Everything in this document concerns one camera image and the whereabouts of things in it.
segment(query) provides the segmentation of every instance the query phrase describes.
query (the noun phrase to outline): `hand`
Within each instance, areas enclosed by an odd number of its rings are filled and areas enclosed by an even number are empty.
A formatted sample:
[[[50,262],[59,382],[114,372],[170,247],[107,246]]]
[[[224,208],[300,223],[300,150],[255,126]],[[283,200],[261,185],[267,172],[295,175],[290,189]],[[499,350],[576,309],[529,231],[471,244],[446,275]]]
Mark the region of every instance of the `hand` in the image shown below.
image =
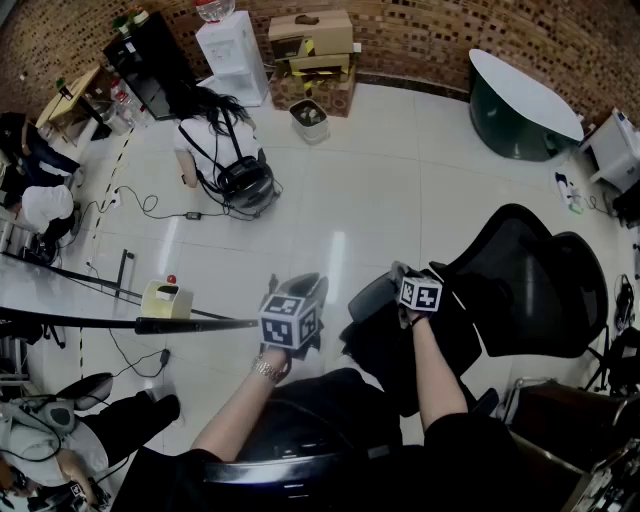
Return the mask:
[[[420,316],[419,311],[414,311],[413,309],[409,309],[407,307],[405,307],[404,310],[407,312],[407,318],[409,319],[410,322],[413,322],[416,318]]]
[[[270,347],[262,354],[262,360],[276,370],[282,371],[287,364],[287,353],[281,348]]]

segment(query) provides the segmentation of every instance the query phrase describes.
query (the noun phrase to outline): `metal rod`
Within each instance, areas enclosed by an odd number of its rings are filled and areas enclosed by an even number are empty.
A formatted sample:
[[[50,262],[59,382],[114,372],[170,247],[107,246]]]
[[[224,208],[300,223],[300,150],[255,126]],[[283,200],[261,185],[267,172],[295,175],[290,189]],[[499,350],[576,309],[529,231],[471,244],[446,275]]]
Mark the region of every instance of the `metal rod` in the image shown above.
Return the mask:
[[[120,258],[120,268],[118,269],[118,279],[116,280],[116,286],[120,288],[122,286],[122,274],[124,274],[124,265],[127,262],[127,250],[122,251],[122,258]],[[117,299],[120,296],[120,290],[116,290],[114,297]]]
[[[226,331],[257,327],[257,320],[188,320],[181,318],[136,318],[136,334]]]
[[[78,274],[77,272],[71,272],[70,270],[64,270],[64,269],[61,269],[61,268],[49,267],[49,266],[44,265],[42,263],[36,263],[36,262],[32,262],[32,261],[25,261],[22,258],[19,258],[18,256],[15,256],[13,254],[9,254],[7,252],[0,252],[0,254],[2,254],[2,256],[8,256],[9,258],[13,258],[14,260],[18,260],[18,261],[21,261],[23,263],[27,263],[29,265],[36,265],[38,267],[46,268],[47,270],[50,270],[51,272],[53,272],[55,274],[61,275],[62,277],[66,277],[67,279],[71,279],[72,281],[73,280],[77,280],[77,281],[84,281],[84,282],[91,283],[91,284],[97,284],[97,285],[103,286],[105,288],[110,288],[111,290],[120,292],[123,295],[130,295],[131,297],[135,297],[137,299],[141,299],[142,298],[142,295],[140,293],[132,292],[130,290],[126,290],[124,288],[121,288],[114,281],[109,281],[107,279],[100,279],[100,278],[97,278],[97,277],[88,276],[88,275],[84,275],[84,274]],[[216,315],[215,313],[207,313],[206,311],[201,311],[199,309],[192,309],[191,312],[194,315],[200,315],[200,316],[204,316],[204,317],[207,317],[207,318],[213,318],[214,320],[232,320],[232,318],[230,318],[228,316]]]
[[[102,320],[98,318],[77,318],[72,316],[50,315],[0,307],[0,319],[25,321],[42,325],[57,325],[59,327],[87,327],[92,329],[134,329],[133,320]]]

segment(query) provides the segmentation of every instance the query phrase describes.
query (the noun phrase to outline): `metal stand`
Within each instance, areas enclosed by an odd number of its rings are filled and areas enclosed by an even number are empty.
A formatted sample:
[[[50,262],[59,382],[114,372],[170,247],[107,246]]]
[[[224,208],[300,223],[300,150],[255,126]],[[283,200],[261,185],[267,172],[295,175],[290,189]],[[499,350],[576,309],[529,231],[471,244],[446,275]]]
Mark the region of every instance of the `metal stand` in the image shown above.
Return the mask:
[[[66,342],[60,341],[60,338],[58,338],[58,333],[56,332],[55,326],[53,326],[53,325],[45,325],[44,326],[44,331],[42,333],[42,337],[45,340],[49,340],[49,339],[51,339],[51,335],[53,335],[53,339],[56,340],[56,344],[60,348],[65,348],[67,346]]]
[[[11,350],[11,341],[14,342],[13,350]],[[3,386],[22,386],[28,384],[29,374],[22,373],[22,341],[19,338],[13,338],[9,340],[5,338],[2,341],[2,352],[6,357],[8,353],[11,353],[12,357],[7,357],[13,363],[15,373],[1,373],[0,374],[0,388]]]
[[[122,258],[120,258],[120,268],[118,269],[118,280],[116,281],[116,285],[118,288],[122,286],[122,274],[124,273],[124,266],[127,263],[127,258],[132,260],[134,258],[134,254],[132,252],[124,249],[122,251]],[[120,297],[120,290],[115,291],[115,297]]]
[[[106,139],[109,135],[111,135],[111,128],[104,124],[104,121],[102,120],[102,117],[100,117],[100,114],[98,114],[95,109],[89,104],[89,102],[82,96],[78,98],[78,105],[80,105],[85,110],[85,112],[87,112],[87,114],[98,121],[98,129],[91,137],[91,140]]]

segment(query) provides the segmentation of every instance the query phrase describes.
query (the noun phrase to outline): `person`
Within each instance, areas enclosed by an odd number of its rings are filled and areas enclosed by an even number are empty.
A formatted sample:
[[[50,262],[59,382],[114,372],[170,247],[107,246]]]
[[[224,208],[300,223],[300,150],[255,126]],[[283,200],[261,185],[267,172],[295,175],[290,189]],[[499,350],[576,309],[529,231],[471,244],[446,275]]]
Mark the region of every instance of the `person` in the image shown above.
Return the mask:
[[[4,207],[16,215],[23,212],[26,221],[40,234],[40,242],[53,246],[69,231],[80,228],[79,211],[73,196],[64,185],[28,187],[22,198],[7,193]]]
[[[178,398],[162,393],[159,388],[141,391],[111,403],[98,414],[76,416],[73,431],[61,443],[53,432],[13,421],[0,445],[0,489],[25,497],[40,486],[57,487],[73,481],[90,505],[97,504],[89,477],[123,461],[178,419]],[[26,477],[22,485],[11,476],[11,468]]]
[[[267,159],[262,146],[255,138],[255,123],[247,111],[232,96],[224,96],[205,87],[175,86],[167,95],[171,113],[178,119],[174,129],[174,149],[180,164],[184,183],[196,188],[197,173],[214,187],[217,186],[219,169],[214,161],[228,167],[238,160],[224,119],[223,111],[233,123],[242,156],[253,156],[262,164]],[[204,156],[180,132],[180,127],[208,156]]]
[[[276,387],[287,355],[270,348],[190,451],[176,457],[138,452],[112,510],[144,505],[206,511],[230,501],[236,506],[244,501],[261,507],[272,502],[287,508],[379,507],[403,501],[413,505],[411,497],[431,510],[513,510],[521,502],[522,476],[514,441],[500,421],[468,411],[429,320],[413,311],[408,315],[423,447],[402,445],[398,412],[376,379],[355,362]],[[321,466],[335,460],[327,458],[335,453],[345,454],[352,465],[347,470],[331,463],[326,482],[305,480],[303,466],[294,480],[296,470],[275,464],[276,459],[307,455],[317,457]],[[221,464],[231,462],[264,465],[254,473],[243,465],[220,471]],[[211,471],[232,483],[204,482]],[[284,477],[286,486],[267,485]],[[323,489],[327,482],[330,487]]]
[[[80,164],[71,158],[58,153],[38,133],[25,114],[4,112],[0,114],[0,148],[29,177],[31,185],[51,187],[64,182],[62,176],[49,173],[40,167],[44,162],[76,177],[78,186],[82,185],[84,176]]]

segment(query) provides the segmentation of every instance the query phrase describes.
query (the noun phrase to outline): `black cloth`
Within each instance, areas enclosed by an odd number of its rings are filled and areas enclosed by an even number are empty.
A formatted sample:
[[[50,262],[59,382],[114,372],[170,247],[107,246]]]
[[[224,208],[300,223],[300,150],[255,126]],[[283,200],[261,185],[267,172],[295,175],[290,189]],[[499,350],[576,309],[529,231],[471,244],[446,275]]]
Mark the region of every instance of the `black cloth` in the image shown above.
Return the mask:
[[[40,167],[40,162],[49,164],[51,167],[73,174],[80,164],[71,160],[53,149],[46,140],[40,137],[35,126],[29,125],[27,129],[27,145],[31,154],[23,159],[24,170],[29,176],[33,185],[39,187],[55,187],[64,182],[64,178],[57,174],[51,174]]]
[[[346,453],[363,448],[371,453],[381,443],[389,453],[357,459],[356,466],[346,469],[332,467],[326,481],[305,485],[308,496],[294,500],[283,496],[283,489],[274,492],[265,485],[204,483],[207,465],[220,463],[206,451],[169,457],[145,448],[138,451],[112,510],[199,512],[228,503],[246,508],[272,502],[306,510],[385,504],[429,510],[523,510],[519,454],[507,428],[493,418],[446,416],[426,431],[424,447],[401,446],[397,412],[355,370],[298,381],[273,396],[239,461],[261,460],[268,450],[274,459],[285,455],[287,447],[298,450],[297,455],[310,455],[298,447],[311,439],[316,441],[311,448],[316,454],[323,449]]]
[[[75,223],[76,219],[73,213],[66,219],[53,219],[49,222],[49,227],[40,239],[46,244],[53,244],[66,235]]]
[[[27,117],[15,112],[0,114],[0,137],[6,142],[6,148],[18,155],[22,154],[22,127]]]
[[[179,415],[180,402],[175,395],[154,402],[145,391],[140,391],[80,420],[98,437],[112,467],[148,443]]]
[[[435,277],[428,269],[422,273]],[[446,284],[440,307],[431,315],[429,324],[443,357],[456,376],[466,372],[482,354],[471,317]],[[340,339],[345,342],[345,352],[364,371],[378,379],[400,415],[406,418],[418,412],[413,333],[411,329],[400,327],[395,295],[390,294],[389,302],[367,320],[349,325],[340,334]],[[473,397],[458,382],[468,402],[472,401]]]

